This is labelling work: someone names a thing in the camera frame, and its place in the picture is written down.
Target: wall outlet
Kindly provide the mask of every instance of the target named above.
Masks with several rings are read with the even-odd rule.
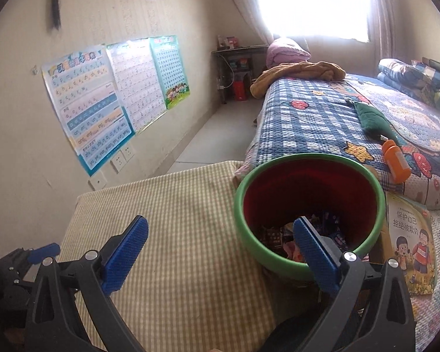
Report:
[[[134,148],[130,145],[129,142],[125,143],[122,148],[121,148],[121,152],[124,155],[126,161],[129,161],[132,156],[134,156],[135,150]]]
[[[107,184],[106,177],[104,177],[101,170],[97,171],[89,180],[89,184],[92,186],[93,190],[100,190],[104,188]]]
[[[113,158],[111,159],[111,164],[113,165],[117,173],[119,173],[121,169],[123,169],[124,165],[127,164],[127,161],[121,151],[117,152],[113,156]]]

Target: floor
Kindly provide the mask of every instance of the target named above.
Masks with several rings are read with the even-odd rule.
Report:
[[[228,101],[212,115],[184,149],[168,173],[227,160],[244,160],[256,133],[253,123],[263,100]]]

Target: green plush toy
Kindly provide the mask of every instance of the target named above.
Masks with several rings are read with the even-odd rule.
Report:
[[[390,123],[386,120],[381,111],[365,103],[354,101],[352,101],[352,103],[354,104],[355,111],[357,112],[365,135],[375,140],[381,140],[380,136],[383,135],[388,139],[394,140],[395,143],[399,145]]]

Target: educational poster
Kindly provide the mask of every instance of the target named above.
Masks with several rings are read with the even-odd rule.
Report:
[[[179,53],[178,37],[176,35],[153,37],[150,38],[150,44],[166,106],[169,109],[190,94]]]
[[[134,135],[118,100],[104,46],[92,46],[42,66],[55,112],[91,176]]]
[[[130,122],[136,132],[166,112],[165,98],[148,38],[107,47],[113,73]]]
[[[386,257],[398,261],[410,294],[432,294],[436,270],[430,213],[422,205],[389,192],[386,192],[386,205],[394,251],[393,255]]]

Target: baseboard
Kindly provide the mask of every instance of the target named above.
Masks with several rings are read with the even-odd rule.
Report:
[[[207,123],[207,120],[211,118],[211,116],[217,111],[219,104],[216,104],[209,111],[207,111],[204,115],[200,117],[200,119],[191,127],[191,129],[187,132],[186,135],[179,141],[179,143],[174,147],[174,149],[165,157],[165,159],[161,162],[160,166],[157,170],[150,176],[156,177],[165,175],[169,168],[175,163],[179,155],[181,155],[182,151],[188,146],[190,141],[196,136],[196,133]]]

